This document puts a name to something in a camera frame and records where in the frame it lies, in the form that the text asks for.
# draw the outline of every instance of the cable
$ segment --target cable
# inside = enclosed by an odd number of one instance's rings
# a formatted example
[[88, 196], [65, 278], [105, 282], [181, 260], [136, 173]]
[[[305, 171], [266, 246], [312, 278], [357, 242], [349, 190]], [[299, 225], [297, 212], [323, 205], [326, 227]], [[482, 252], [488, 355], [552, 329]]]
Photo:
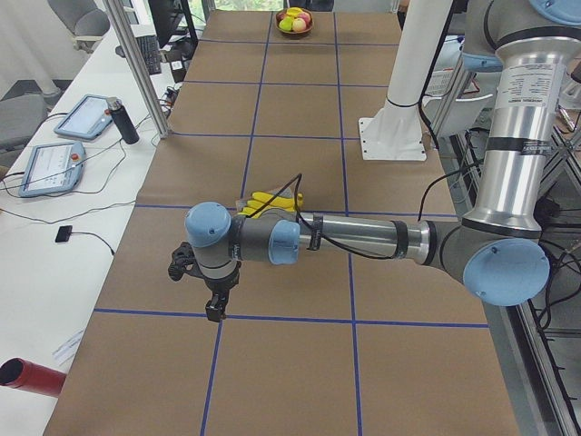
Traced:
[[434, 180], [432, 183], [430, 183], [430, 184], [428, 185], [428, 187], [426, 188], [426, 191], [424, 191], [423, 195], [421, 196], [421, 202], [419, 203], [418, 221], [419, 221], [419, 220], [421, 220], [421, 216], [422, 216], [422, 214], [423, 214], [423, 212], [424, 212], [424, 203], [426, 202], [426, 197], [428, 196], [429, 190], [430, 190], [430, 189], [431, 189], [431, 188], [432, 188], [432, 187], [433, 187], [433, 186], [434, 186], [436, 183], [438, 183], [438, 182], [440, 182], [440, 181], [442, 181], [442, 180], [444, 180], [444, 179], [447, 179], [447, 178], [448, 178], [448, 177], [450, 177], [451, 175], [458, 174], [458, 173], [463, 173], [464, 171], [466, 171], [466, 170], [468, 170], [468, 169], [470, 169], [470, 168], [472, 168], [472, 167], [478, 166], [478, 165], [482, 164], [483, 162], [484, 162], [484, 160], [483, 160], [483, 159], [479, 159], [478, 161], [476, 161], [476, 162], [474, 162], [474, 163], [471, 163], [470, 165], [463, 166], [463, 167], [461, 167], [461, 168], [457, 169], [456, 171], [452, 171], [452, 172], [450, 172], [450, 173], [446, 173], [446, 174], [444, 174], [444, 175], [441, 175], [441, 176], [440, 176], [440, 177], [438, 177], [436, 180]]
[[[311, 232], [313, 232], [313, 228], [312, 226], [307, 222], [307, 220], [304, 219], [304, 217], [302, 216], [302, 213], [300, 213], [300, 207], [299, 207], [299, 189], [300, 189], [300, 181], [302, 180], [302, 173], [298, 173], [297, 175], [295, 175], [292, 179], [290, 179], [288, 182], [286, 182], [284, 184], [284, 186], [282, 186], [280, 188], [279, 191], [277, 191], [265, 204], [263, 204], [260, 208], [258, 208], [256, 211], [254, 211], [252, 214], [248, 215], [249, 218], [252, 218], [254, 216], [256, 216], [258, 213], [264, 211], [264, 209], [266, 209], [276, 198], [280, 197], [281, 194], [288, 189], [293, 183], [295, 183], [294, 185], [294, 193], [293, 193], [293, 200], [294, 200], [294, 208], [295, 208], [295, 221], [297, 223], [302, 223], [305, 227], [307, 227]], [[393, 259], [393, 256], [384, 256], [378, 253], [373, 253], [373, 252], [368, 252], [367, 250], [360, 250], [360, 249], [356, 249], [354, 247], [351, 247], [345, 243], [340, 243], [339, 241], [334, 240], [333, 238], [329, 237], [327, 234], [320, 232], [320, 237], [322, 239], [324, 239], [325, 241], [327, 241], [328, 243], [330, 243], [331, 245], [336, 246], [337, 248], [340, 248], [341, 250], [347, 252], [347, 253], [351, 253], [351, 254], [355, 254], [357, 256], [360, 257], [365, 257], [366, 259], [372, 259], [372, 260], [388, 260], [388, 259]]]
[[50, 114], [43, 120], [43, 123], [52, 119], [52, 118], [55, 118], [56, 116], [65, 116], [68, 114], [69, 114], [68, 112], [57, 112], [56, 114]]
[[419, 117], [421, 118], [421, 121], [423, 121], [424, 124], [426, 125], [426, 127], [428, 128], [429, 136], [432, 138], [432, 141], [434, 142], [434, 146], [436, 147], [436, 150], [439, 150], [438, 138], [436, 137], [436, 133], [434, 132], [434, 129], [432, 129], [432, 122], [429, 120], [428, 116], [424, 112], [424, 107], [423, 107], [423, 104], [421, 102], [421, 99], [418, 102], [418, 112], [419, 112]]
[[[547, 316], [545, 323], [540, 326], [541, 330], [546, 330], [552, 321], [551, 308], [553, 306], [555, 306], [556, 304], [560, 304], [561, 302], [566, 302], [568, 300], [571, 300], [572, 298], [575, 298], [576, 296], [578, 296], [578, 294], [581, 293], [581, 283], [580, 283], [574, 292], [570, 293], [569, 295], [566, 295], [565, 297], [559, 298], [559, 299], [551, 302], [550, 301], [551, 289], [552, 289], [553, 282], [556, 278], [556, 274], [558, 273], [559, 270], [561, 270], [562, 268], [564, 268], [566, 266], [574, 273], [581, 274], [581, 261], [579, 261], [579, 259], [573, 255], [573, 252], [580, 247], [576, 247], [575, 250], [570, 250], [570, 249], [566, 249], [565, 247], [563, 247], [562, 245], [560, 245], [558, 243], [553, 243], [552, 241], [548, 241], [545, 239], [539, 240], [539, 244], [541, 244], [541, 243], [546, 243], [546, 244], [552, 245], [552, 246], [554, 246], [562, 251], [557, 259], [554, 254], [552, 254], [546, 247], [543, 247], [543, 245], [541, 245], [541, 248], [543, 248], [543, 250], [547, 254], [547, 257], [549, 257], [553, 260], [553, 262], [551, 263], [551, 273], [549, 275], [547, 285], [545, 286], [545, 309], [543, 309], [540, 312], [540, 314], [537, 316], [539, 321], [541, 321], [545, 315]], [[565, 258], [567, 256], [571, 257], [573, 260], [568, 262], [568, 263], [563, 263], [563, 261], [565, 260]], [[577, 266], [577, 270], [568, 266], [570, 263], [575, 263]]]
[[114, 207], [128, 206], [128, 205], [133, 204], [133, 203], [135, 203], [135, 200], [131, 200], [130, 202], [127, 202], [127, 203], [113, 203], [113, 204], [109, 204], [108, 206], [105, 206], [105, 207], [94, 207], [93, 209], [89, 209], [88, 211], [78, 213], [78, 214], [72, 215], [72, 216], [67, 216], [66, 218], [62, 218], [62, 219], [55, 220], [55, 221], [46, 221], [46, 220], [43, 220], [41, 218], [34, 218], [31, 216], [21, 215], [20, 213], [10, 212], [10, 211], [4, 209], [3, 207], [0, 207], [0, 211], [2, 211], [4, 213], [8, 213], [9, 215], [16, 216], [18, 218], [23, 218], [25, 220], [32, 221], [34, 223], [57, 224], [57, 223], [62, 223], [63, 221], [73, 220], [74, 218], [78, 218], [80, 216], [87, 215], [88, 213], [105, 211], [107, 209], [112, 209]]
[[115, 256], [115, 250], [113, 249], [113, 247], [105, 239], [103, 239], [101, 236], [99, 236], [97, 233], [91, 233], [91, 232], [71, 232], [71, 234], [86, 234], [86, 235], [94, 236], [95, 238], [97, 238], [100, 241], [102, 241], [105, 245], [107, 245], [107, 247], [109, 247], [109, 250], [111, 251], [111, 255], [112, 256]]
[[25, 172], [24, 171], [19, 171], [18, 173], [10, 173], [10, 174], [5, 175], [4, 178], [6, 178], [6, 177], [15, 177], [17, 175], [25, 175]]
[[198, 15], [190, 13], [191, 16], [193, 16], [194, 18], [197, 18], [198, 20], [200, 20], [203, 24], [206, 24], [206, 20], [201, 19]]
[[[142, 119], [142, 120], [141, 120], [139, 123], [137, 123], [137, 124], [135, 125], [135, 128], [136, 128], [136, 129], [138, 129], [138, 128], [141, 126], [141, 124], [142, 124], [143, 122], [145, 122], [145, 120], [147, 120], [148, 118], [150, 118], [150, 115], [147, 115], [147, 116], [145, 116], [145, 117], [144, 117], [144, 118], [143, 118], [143, 119]], [[109, 180], [110, 180], [110, 179], [111, 179], [111, 177], [113, 176], [113, 173], [115, 172], [115, 170], [116, 170], [116, 169], [119, 167], [119, 165], [121, 165], [121, 163], [122, 163], [122, 162], [125, 160], [125, 158], [127, 157], [127, 152], [125, 151], [125, 149], [124, 149], [124, 148], [123, 148], [123, 146], [122, 146], [122, 140], [123, 140], [122, 138], [119, 138], [119, 139], [118, 139], [117, 141], [115, 141], [113, 144], [109, 145], [108, 147], [105, 147], [103, 150], [101, 150], [101, 151], [100, 151], [100, 152], [98, 152], [97, 154], [93, 154], [92, 156], [85, 157], [85, 158], [84, 158], [82, 161], [80, 161], [79, 163], [77, 163], [77, 164], [76, 164], [76, 165], [84, 164], [84, 163], [85, 163], [85, 162], [87, 162], [88, 160], [90, 160], [90, 159], [94, 159], [94, 158], [95, 158], [95, 157], [97, 157], [98, 155], [100, 155], [100, 154], [103, 154], [104, 152], [106, 152], [106, 151], [108, 151], [108, 150], [111, 150], [111, 149], [112, 149], [112, 148], [114, 148], [114, 147], [115, 147], [117, 144], [119, 144], [119, 146], [120, 146], [121, 150], [123, 151], [123, 156], [122, 156], [122, 158], [119, 160], [119, 162], [117, 162], [117, 163], [116, 163], [116, 164], [113, 166], [113, 168], [111, 169], [111, 171], [110, 171], [110, 172], [109, 172], [109, 174], [107, 175], [107, 178], [105, 179], [105, 182], [103, 183], [103, 186], [102, 186], [100, 189], [98, 189], [97, 191], [92, 191], [92, 192], [85, 192], [85, 191], [75, 191], [75, 190], [73, 190], [73, 191], [69, 191], [69, 192], [66, 192], [66, 193], [58, 193], [58, 194], [49, 194], [49, 193], [46, 193], [46, 194], [42, 194], [42, 195], [38, 195], [38, 196], [44, 196], [44, 197], [54, 197], [54, 198], [55, 198], [55, 197], [62, 197], [63, 195], [67, 195], [67, 194], [69, 194], [69, 193], [95, 194], [95, 193], [100, 193], [100, 192], [102, 192], [102, 191], [103, 191], [103, 189], [106, 187], [106, 185], [109, 183]], [[22, 186], [26, 186], [26, 185], [28, 185], [28, 184], [32, 184], [32, 183], [35, 183], [35, 182], [41, 182], [41, 181], [43, 181], [43, 180], [45, 180], [45, 179], [48, 179], [48, 178], [54, 177], [54, 176], [56, 176], [56, 175], [60, 175], [60, 174], [67, 173], [67, 172], [69, 172], [69, 171], [72, 171], [72, 170], [73, 170], [73, 167], [71, 167], [71, 168], [68, 168], [68, 169], [66, 169], [66, 170], [63, 170], [63, 171], [61, 171], [60, 173], [50, 174], [50, 175], [47, 175], [46, 177], [42, 177], [42, 178], [40, 178], [40, 179], [36, 179], [36, 180], [33, 180], [33, 181], [28, 181], [28, 182], [26, 182], [26, 183], [20, 183], [20, 184], [16, 184], [16, 185], [13, 185], [13, 186], [8, 186], [8, 185], [6, 185], [6, 183], [5, 183], [5, 180], [3, 179], [3, 180], [1, 180], [0, 182], [2, 182], [2, 184], [4, 185], [4, 188], [0, 188], [0, 189], [4, 189], [4, 190], [6, 191], [6, 193], [8, 193], [8, 195], [10, 195], [11, 197], [14, 197], [14, 198], [20, 198], [18, 195], [14, 195], [14, 194], [13, 194], [13, 193], [11, 193], [9, 190], [10, 190], [10, 189], [14, 189], [14, 188], [20, 188], [20, 187], [22, 187]]]

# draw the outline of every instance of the fruit bowl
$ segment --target fruit bowl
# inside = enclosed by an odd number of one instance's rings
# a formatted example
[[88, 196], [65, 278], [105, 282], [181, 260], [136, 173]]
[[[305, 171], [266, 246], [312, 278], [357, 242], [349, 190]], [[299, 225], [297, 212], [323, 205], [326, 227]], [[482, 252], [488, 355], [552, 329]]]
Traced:
[[286, 35], [305, 35], [314, 24], [312, 13], [301, 7], [288, 7], [276, 14], [276, 28]]

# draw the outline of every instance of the black cylinder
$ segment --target black cylinder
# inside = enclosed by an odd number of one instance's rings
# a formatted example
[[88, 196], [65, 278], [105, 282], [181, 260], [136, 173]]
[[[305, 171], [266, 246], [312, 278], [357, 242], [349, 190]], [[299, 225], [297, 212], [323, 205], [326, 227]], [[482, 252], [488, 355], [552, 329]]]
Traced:
[[121, 137], [127, 144], [135, 144], [139, 141], [139, 134], [129, 117], [129, 114], [125, 110], [125, 106], [121, 103], [117, 97], [111, 97], [107, 99], [108, 112], [113, 122], [119, 129]]

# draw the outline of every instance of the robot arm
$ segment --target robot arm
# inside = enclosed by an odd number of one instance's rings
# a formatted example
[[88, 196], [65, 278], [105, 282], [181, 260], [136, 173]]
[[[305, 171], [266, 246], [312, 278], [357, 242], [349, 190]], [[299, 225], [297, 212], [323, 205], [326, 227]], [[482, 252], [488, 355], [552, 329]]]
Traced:
[[246, 219], [231, 217], [217, 203], [201, 203], [188, 212], [188, 242], [173, 253], [170, 276], [203, 278], [212, 290], [206, 312], [216, 322], [225, 317], [242, 260], [295, 263], [300, 246], [413, 259], [496, 305], [533, 297], [549, 275], [533, 211], [563, 73], [581, 52], [579, 26], [577, 0], [469, 2], [465, 64], [490, 71], [500, 65], [496, 54], [503, 69], [478, 198], [461, 223], [409, 225], [306, 213], [297, 223], [282, 210]]

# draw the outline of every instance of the gray chair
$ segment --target gray chair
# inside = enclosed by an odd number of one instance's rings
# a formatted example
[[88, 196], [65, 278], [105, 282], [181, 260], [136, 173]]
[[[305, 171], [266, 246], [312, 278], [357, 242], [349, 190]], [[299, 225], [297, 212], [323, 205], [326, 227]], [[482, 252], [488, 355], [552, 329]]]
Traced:
[[109, 18], [94, 0], [48, 0], [48, 4], [71, 32], [77, 50], [92, 53], [94, 44], [109, 30]]
[[46, 119], [40, 94], [26, 94], [0, 102], [0, 173], [9, 167]]

